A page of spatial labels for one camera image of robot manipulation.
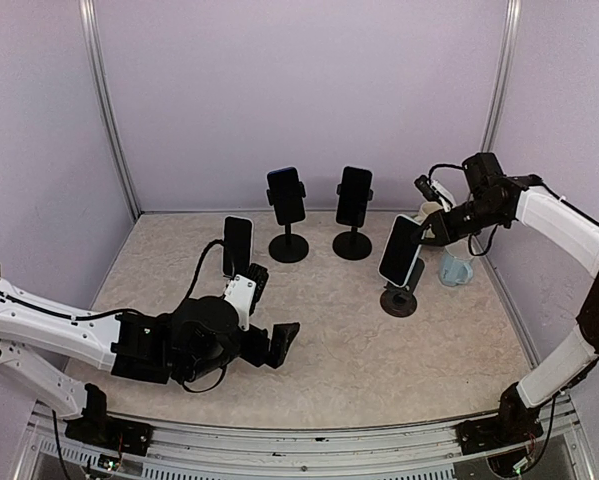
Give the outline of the teal phone black screen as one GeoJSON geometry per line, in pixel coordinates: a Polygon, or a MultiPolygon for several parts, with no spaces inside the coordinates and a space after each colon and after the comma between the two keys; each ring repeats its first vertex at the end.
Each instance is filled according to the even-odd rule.
{"type": "Polygon", "coordinates": [[[341,225],[361,228],[365,221],[367,204],[372,198],[372,172],[345,166],[340,184],[337,186],[338,204],[336,222],[341,225]]]}

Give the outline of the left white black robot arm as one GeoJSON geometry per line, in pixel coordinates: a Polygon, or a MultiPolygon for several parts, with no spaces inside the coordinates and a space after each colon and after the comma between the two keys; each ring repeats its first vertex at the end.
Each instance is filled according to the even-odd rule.
{"type": "Polygon", "coordinates": [[[220,296],[187,298],[171,313],[150,316],[125,308],[96,313],[15,287],[0,271],[0,374],[18,382],[57,417],[77,421],[100,445],[119,434],[103,391],[62,373],[40,350],[137,382],[191,384],[241,358],[280,367],[300,331],[297,322],[271,331],[250,322],[268,279],[265,268],[238,275],[220,296]]]}

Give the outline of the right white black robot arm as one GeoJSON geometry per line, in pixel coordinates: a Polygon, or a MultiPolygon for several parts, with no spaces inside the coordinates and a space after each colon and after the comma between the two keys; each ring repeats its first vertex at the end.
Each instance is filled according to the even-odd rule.
{"type": "Polygon", "coordinates": [[[536,421],[541,407],[599,360],[599,222],[554,192],[540,176],[504,173],[491,152],[474,154],[456,168],[469,190],[462,203],[451,202],[431,172],[415,180],[424,198],[441,208],[426,217],[413,241],[448,246],[487,228],[518,224],[550,242],[590,278],[571,332],[500,398],[490,433],[497,442],[510,444],[536,421]]]}

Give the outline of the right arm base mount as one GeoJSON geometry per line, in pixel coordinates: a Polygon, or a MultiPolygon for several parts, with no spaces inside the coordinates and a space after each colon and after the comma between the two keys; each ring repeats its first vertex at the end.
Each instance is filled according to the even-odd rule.
{"type": "Polygon", "coordinates": [[[524,443],[532,437],[541,437],[544,433],[542,425],[536,421],[520,428],[505,430],[497,416],[463,421],[455,427],[455,431],[463,455],[524,443]]]}

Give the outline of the blue phone black screen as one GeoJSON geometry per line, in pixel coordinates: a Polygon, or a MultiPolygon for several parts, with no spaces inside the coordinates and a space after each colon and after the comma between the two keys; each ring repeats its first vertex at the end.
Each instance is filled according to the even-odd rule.
{"type": "Polygon", "coordinates": [[[280,226],[301,222],[305,219],[305,187],[295,167],[271,171],[266,176],[267,198],[273,207],[280,226]]]}

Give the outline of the black pole phone stand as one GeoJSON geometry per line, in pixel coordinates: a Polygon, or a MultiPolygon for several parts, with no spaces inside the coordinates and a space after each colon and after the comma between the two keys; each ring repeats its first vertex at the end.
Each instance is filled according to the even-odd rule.
{"type": "Polygon", "coordinates": [[[296,263],[308,255],[308,242],[292,232],[293,224],[284,225],[284,233],[273,238],[268,245],[270,256],[277,262],[296,263]]]}
{"type": "Polygon", "coordinates": [[[340,232],[334,238],[332,243],[334,253],[343,259],[351,261],[367,258],[372,252],[371,240],[359,231],[360,228],[347,227],[347,231],[340,232]]]}

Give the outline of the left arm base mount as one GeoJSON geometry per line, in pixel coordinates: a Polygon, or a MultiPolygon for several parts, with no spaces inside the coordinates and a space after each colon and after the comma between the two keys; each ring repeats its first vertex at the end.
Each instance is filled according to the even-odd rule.
{"type": "Polygon", "coordinates": [[[71,440],[144,457],[153,435],[147,423],[105,415],[100,419],[81,417],[66,422],[65,436],[71,440]]]}

